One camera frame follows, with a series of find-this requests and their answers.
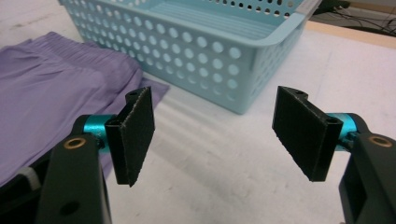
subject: white tabletop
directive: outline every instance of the white tabletop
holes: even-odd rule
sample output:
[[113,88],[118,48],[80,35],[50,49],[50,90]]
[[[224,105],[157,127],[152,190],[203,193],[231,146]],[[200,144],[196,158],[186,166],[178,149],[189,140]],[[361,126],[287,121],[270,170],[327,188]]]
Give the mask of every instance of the white tabletop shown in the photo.
[[[0,47],[49,31],[81,41],[55,0],[0,1]],[[359,114],[372,132],[396,138],[395,60],[396,49],[305,30],[243,116],[171,86],[137,183],[107,180],[114,223],[344,221],[338,185],[348,153],[334,153],[326,182],[309,182],[271,128],[276,88],[305,91],[323,111]]]

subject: purple cloth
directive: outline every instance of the purple cloth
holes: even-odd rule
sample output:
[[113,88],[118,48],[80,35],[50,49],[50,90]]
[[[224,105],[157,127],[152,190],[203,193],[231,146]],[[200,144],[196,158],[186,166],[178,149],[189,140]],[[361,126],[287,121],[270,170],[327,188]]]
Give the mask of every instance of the purple cloth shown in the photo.
[[[55,33],[0,49],[0,186],[64,139],[83,114],[118,114],[124,96],[151,86],[153,104],[168,86],[142,78],[131,57]],[[109,155],[101,155],[105,175]]]

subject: light blue basket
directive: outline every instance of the light blue basket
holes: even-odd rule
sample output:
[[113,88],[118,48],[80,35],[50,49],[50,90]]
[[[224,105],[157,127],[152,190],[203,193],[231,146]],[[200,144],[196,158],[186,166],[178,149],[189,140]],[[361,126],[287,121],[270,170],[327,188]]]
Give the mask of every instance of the light blue basket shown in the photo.
[[61,0],[85,41],[245,113],[319,0]]

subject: black rubber pad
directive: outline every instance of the black rubber pad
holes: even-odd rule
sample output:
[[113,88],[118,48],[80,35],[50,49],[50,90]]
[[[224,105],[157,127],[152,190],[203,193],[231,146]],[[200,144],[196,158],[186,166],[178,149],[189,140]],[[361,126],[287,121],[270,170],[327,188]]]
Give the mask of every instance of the black rubber pad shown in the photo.
[[308,102],[308,95],[278,87],[273,129],[310,181],[324,181],[343,122]]

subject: teal metal part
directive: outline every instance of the teal metal part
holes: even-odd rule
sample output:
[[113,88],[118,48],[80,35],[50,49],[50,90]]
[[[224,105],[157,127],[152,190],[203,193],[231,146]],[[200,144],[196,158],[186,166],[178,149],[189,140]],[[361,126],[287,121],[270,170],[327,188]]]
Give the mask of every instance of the teal metal part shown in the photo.
[[84,125],[84,133],[92,133],[96,138],[100,139],[103,147],[100,153],[109,153],[105,123],[113,118],[114,115],[91,115],[88,117]]

